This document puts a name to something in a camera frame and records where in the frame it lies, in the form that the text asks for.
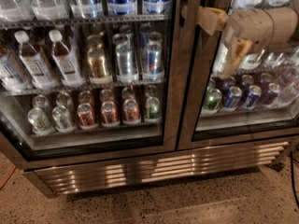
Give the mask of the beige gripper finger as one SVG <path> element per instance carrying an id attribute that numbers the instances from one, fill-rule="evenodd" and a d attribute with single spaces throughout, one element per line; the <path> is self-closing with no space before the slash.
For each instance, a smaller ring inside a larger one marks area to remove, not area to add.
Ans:
<path id="1" fill-rule="evenodd" d="M 208 35 L 214 35 L 222 31 L 228 20 L 225 10 L 215 7 L 197 8 L 195 23 L 198 24 Z"/>
<path id="2" fill-rule="evenodd" d="M 222 43 L 228 49 L 226 63 L 222 70 L 224 76 L 232 76 L 243 58 L 249 53 L 252 47 L 252 41 L 248 39 L 238 39 L 235 36 L 232 39 L 223 37 Z"/>

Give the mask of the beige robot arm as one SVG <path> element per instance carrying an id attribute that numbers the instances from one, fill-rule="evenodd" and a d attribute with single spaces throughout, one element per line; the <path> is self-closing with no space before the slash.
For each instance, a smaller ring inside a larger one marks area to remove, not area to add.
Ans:
<path id="1" fill-rule="evenodd" d="M 247 55 L 290 45 L 298 27 L 298 11 L 290 7 L 248 8 L 228 14 L 220 8 L 200 6 L 195 23 L 210 36 L 222 32 L 221 42 L 228 53 L 221 73 L 231 76 Z"/>

